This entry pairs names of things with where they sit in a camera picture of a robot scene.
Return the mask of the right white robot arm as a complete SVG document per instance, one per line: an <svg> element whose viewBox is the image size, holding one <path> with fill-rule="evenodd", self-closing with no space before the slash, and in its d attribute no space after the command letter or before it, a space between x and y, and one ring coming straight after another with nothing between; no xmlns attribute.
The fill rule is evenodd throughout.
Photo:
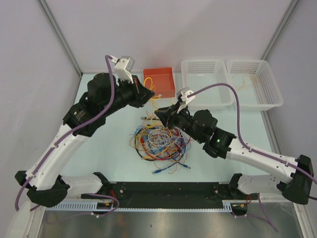
<svg viewBox="0 0 317 238"><path fill-rule="evenodd" d="M238 161L266 172L266 175L234 174L229 183L229 195L240 199L245 194L280 194L285 199L307 205L311 199L314 179L312 161L305 155L297 158L283 156L253 147L240 137L217 127L218 120L209 110L191 115L187 108L171 105L155 110L163 126L178 128L203 145L213 158Z"/></svg>

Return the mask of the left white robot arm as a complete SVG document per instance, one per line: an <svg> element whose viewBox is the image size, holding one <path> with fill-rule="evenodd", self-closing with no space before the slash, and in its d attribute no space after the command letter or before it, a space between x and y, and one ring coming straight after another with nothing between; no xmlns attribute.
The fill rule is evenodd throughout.
<svg viewBox="0 0 317 238"><path fill-rule="evenodd" d="M128 82L109 73L96 74L88 82L87 91L63 118L44 155L29 170L16 173L15 179L22 189L28 190L28 198L50 208L68 197L106 197L110 183L102 173L65 177L60 172L72 155L105 124L108 116L126 106L143 107L154 94L136 75Z"/></svg>

